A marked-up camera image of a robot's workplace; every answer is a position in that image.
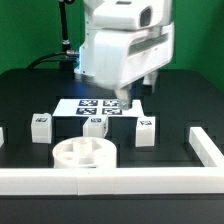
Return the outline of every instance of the white paper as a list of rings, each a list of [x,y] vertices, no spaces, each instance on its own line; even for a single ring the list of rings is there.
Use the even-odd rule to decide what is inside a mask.
[[[54,117],[88,117],[107,115],[108,117],[144,116],[140,100],[133,100],[132,108],[120,110],[117,99],[61,99],[54,111]]]

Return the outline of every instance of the white robot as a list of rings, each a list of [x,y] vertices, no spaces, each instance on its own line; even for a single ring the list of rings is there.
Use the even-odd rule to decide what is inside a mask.
[[[154,85],[157,70],[173,55],[172,0],[84,0],[85,42],[76,78],[85,75],[114,90],[120,107],[130,105],[129,85],[144,77]]]

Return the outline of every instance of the black table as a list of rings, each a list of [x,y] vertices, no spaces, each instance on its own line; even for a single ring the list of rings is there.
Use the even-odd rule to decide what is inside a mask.
[[[33,113],[53,114],[60,99],[113,99],[112,91],[73,80],[57,70],[10,70],[0,76],[1,168],[52,168],[58,142],[82,135],[87,118],[54,118],[52,144],[33,144]],[[135,148],[136,118],[110,118],[106,138],[118,149],[119,167],[203,166],[188,143],[201,126],[223,151],[224,94],[192,71],[161,71],[156,91],[132,87],[146,116],[156,116],[154,147]],[[224,196],[1,196],[1,223],[223,223]]]

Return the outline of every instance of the small white cube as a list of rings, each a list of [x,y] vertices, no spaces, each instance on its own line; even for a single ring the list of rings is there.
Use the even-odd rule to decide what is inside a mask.
[[[50,114],[33,114],[31,123],[32,142],[51,143],[52,117]]]
[[[136,147],[155,145],[155,117],[139,117],[136,125]]]
[[[108,132],[108,117],[106,115],[90,116],[83,125],[84,137],[104,138]]]
[[[0,147],[4,143],[3,128],[0,128]]]

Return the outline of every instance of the white rectangular block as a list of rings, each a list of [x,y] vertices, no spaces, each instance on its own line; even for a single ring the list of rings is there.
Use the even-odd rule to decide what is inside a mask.
[[[3,128],[0,128],[0,147],[4,143]]]
[[[33,114],[31,122],[32,141],[35,143],[51,143],[52,117],[48,113]]]
[[[155,117],[139,117],[136,125],[136,147],[154,146],[155,144]]]
[[[115,169],[83,169],[77,175],[78,195],[114,194]]]
[[[106,115],[90,116],[83,125],[84,137],[104,138],[108,132],[108,117]]]
[[[201,127],[190,128],[189,142],[206,167],[224,167],[224,156]]]

